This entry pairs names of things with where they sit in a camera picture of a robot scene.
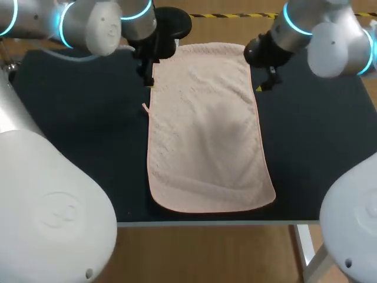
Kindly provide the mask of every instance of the pink towel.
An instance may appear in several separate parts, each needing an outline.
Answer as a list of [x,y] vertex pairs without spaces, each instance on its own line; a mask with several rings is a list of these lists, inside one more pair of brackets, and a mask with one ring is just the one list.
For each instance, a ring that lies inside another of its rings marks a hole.
[[184,45],[154,65],[148,176],[167,209],[232,212],[275,199],[243,49]]

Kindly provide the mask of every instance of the floor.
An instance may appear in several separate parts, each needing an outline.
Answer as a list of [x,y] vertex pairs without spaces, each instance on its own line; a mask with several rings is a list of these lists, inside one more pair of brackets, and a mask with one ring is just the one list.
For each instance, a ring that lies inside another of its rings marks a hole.
[[[156,0],[192,14],[279,12],[285,0]],[[355,12],[376,12],[375,0],[354,0]],[[366,25],[368,19],[361,21]],[[272,24],[268,18],[193,19],[182,44],[232,42],[247,44]],[[11,53],[23,54],[26,42],[8,41]],[[377,105],[377,80],[365,79]],[[322,243],[320,227],[311,225],[313,243]],[[301,270],[288,226],[223,228],[122,228],[110,263],[96,283],[296,283]],[[347,282],[334,267],[321,283]]]

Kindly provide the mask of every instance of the table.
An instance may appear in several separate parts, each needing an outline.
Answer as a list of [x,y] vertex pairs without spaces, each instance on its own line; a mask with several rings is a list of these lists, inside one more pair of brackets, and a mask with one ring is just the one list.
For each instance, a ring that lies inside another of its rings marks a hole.
[[[125,50],[80,64],[30,51],[14,81],[46,137],[105,190],[119,226],[315,223],[331,184],[377,151],[377,113],[361,79],[315,77],[304,50],[279,69],[283,84],[255,92],[276,200],[249,212],[172,212],[148,188],[148,117],[141,105],[149,105],[150,90],[136,64]],[[252,68],[254,89],[266,78]],[[296,231],[306,266],[314,256],[309,230]]]

